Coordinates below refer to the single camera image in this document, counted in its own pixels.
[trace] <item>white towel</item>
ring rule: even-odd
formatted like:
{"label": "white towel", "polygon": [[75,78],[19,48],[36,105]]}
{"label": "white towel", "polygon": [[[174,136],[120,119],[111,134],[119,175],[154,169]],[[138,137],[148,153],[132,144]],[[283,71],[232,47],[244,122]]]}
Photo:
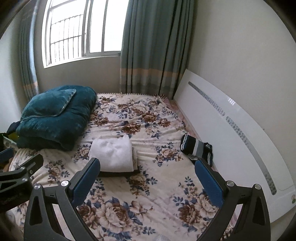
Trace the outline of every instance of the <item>white towel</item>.
{"label": "white towel", "polygon": [[132,152],[133,152],[133,170],[135,171],[138,169],[138,164],[137,164],[138,150],[135,147],[132,147]]}
{"label": "white towel", "polygon": [[96,139],[89,159],[98,158],[102,172],[133,172],[132,145],[128,135],[121,138]]}

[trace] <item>window glass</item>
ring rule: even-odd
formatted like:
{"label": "window glass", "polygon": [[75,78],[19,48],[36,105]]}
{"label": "window glass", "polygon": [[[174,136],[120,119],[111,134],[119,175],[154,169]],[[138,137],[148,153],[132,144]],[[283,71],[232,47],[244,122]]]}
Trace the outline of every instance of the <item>window glass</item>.
{"label": "window glass", "polygon": [[89,51],[91,53],[102,51],[102,32],[106,0],[94,0],[91,15],[91,28]]}
{"label": "window glass", "polygon": [[121,51],[128,0],[109,0],[105,25],[104,51]]}
{"label": "window glass", "polygon": [[52,7],[57,6],[61,3],[67,2],[68,0],[52,0]]}
{"label": "window glass", "polygon": [[85,3],[86,0],[76,0],[58,6],[51,11],[51,63],[82,56],[79,43],[81,45]]}

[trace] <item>sock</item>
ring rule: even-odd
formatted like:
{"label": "sock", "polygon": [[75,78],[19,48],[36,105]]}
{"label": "sock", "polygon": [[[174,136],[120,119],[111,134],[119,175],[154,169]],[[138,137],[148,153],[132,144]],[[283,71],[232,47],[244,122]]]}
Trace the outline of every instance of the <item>sock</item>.
{"label": "sock", "polygon": [[213,164],[212,145],[207,142],[201,142],[185,134],[181,139],[180,149],[184,154],[188,155],[193,164],[199,158],[205,159],[209,166]]}

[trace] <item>window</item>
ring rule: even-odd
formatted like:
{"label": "window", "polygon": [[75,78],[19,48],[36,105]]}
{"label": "window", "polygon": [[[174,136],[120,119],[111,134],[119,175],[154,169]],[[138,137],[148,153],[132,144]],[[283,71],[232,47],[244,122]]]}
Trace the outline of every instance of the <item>window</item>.
{"label": "window", "polygon": [[120,54],[128,0],[48,0],[44,66]]}

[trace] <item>yellow object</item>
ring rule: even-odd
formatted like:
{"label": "yellow object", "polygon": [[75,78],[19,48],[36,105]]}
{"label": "yellow object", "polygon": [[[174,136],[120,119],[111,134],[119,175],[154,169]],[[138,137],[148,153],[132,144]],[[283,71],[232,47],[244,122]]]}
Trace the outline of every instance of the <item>yellow object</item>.
{"label": "yellow object", "polygon": [[17,142],[18,140],[18,135],[16,132],[13,132],[11,133],[9,136],[8,136],[9,139],[13,140],[14,142]]}

